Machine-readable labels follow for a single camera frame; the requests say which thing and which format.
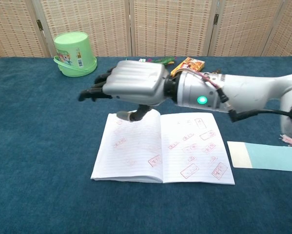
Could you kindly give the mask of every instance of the metal robotic arm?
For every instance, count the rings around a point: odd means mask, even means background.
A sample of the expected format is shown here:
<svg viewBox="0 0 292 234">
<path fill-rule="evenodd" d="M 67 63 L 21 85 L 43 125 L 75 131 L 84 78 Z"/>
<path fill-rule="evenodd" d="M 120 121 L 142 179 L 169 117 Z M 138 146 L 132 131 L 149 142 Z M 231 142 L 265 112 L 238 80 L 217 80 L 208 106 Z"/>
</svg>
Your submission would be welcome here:
<svg viewBox="0 0 292 234">
<path fill-rule="evenodd" d="M 168 98 L 177 106 L 227 112 L 232 122 L 276 113 L 282 115 L 282 132 L 292 138 L 292 75 L 263 78 L 179 70 L 170 77 L 162 64 L 126 60 L 81 92 L 79 101 L 85 98 L 117 98 L 139 104 L 136 112 L 117 113 L 128 121 L 141 120 Z M 262 110 L 271 99 L 280 100 L 280 110 Z"/>
</svg>

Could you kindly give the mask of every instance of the green led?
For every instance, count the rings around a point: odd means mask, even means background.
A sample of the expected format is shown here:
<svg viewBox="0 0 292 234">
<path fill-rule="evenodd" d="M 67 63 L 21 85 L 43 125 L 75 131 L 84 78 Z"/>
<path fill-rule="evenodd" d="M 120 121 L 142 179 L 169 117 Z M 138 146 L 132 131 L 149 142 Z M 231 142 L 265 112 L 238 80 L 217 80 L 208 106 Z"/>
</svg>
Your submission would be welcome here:
<svg viewBox="0 0 292 234">
<path fill-rule="evenodd" d="M 197 102 L 203 105 L 208 102 L 208 99 L 205 96 L 200 96 L 198 97 Z"/>
</svg>

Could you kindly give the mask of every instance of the open notebook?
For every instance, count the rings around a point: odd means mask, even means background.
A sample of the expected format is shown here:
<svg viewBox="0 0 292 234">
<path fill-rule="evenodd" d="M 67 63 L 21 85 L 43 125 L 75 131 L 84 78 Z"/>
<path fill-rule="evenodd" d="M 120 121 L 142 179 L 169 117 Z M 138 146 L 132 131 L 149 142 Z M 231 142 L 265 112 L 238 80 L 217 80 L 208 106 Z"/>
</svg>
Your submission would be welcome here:
<svg viewBox="0 0 292 234">
<path fill-rule="evenodd" d="M 212 114 L 156 110 L 137 122 L 108 115 L 91 179 L 234 184 Z"/>
</svg>

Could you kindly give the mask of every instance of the woven screen panel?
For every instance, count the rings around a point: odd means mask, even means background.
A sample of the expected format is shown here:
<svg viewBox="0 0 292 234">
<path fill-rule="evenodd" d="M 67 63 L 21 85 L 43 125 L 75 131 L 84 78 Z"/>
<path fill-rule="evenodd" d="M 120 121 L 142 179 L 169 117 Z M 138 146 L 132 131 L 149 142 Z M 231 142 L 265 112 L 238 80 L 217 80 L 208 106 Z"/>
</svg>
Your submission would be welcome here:
<svg viewBox="0 0 292 234">
<path fill-rule="evenodd" d="M 88 34 L 95 56 L 128 56 L 128 0 L 41 0 L 53 39 L 61 33 Z"/>
<path fill-rule="evenodd" d="M 0 57 L 45 57 L 24 0 L 0 0 Z"/>
<path fill-rule="evenodd" d="M 261 56 L 279 0 L 226 0 L 212 56 Z"/>
<path fill-rule="evenodd" d="M 135 40 L 137 56 L 202 55 L 211 0 L 132 2 L 135 31 L 132 40 Z"/>
<path fill-rule="evenodd" d="M 292 0 L 286 4 L 265 56 L 292 56 Z"/>
</svg>

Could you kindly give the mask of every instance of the plastic bucket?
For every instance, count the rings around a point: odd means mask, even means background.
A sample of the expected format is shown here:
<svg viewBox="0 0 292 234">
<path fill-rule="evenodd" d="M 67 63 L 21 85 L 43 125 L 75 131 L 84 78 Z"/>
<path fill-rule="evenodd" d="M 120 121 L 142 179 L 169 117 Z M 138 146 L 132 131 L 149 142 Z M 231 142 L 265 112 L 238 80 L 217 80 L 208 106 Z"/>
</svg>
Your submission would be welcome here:
<svg viewBox="0 0 292 234">
<path fill-rule="evenodd" d="M 93 72 L 97 67 L 88 35 L 84 32 L 63 33 L 54 39 L 57 56 L 54 62 L 68 77 L 80 77 Z"/>
</svg>

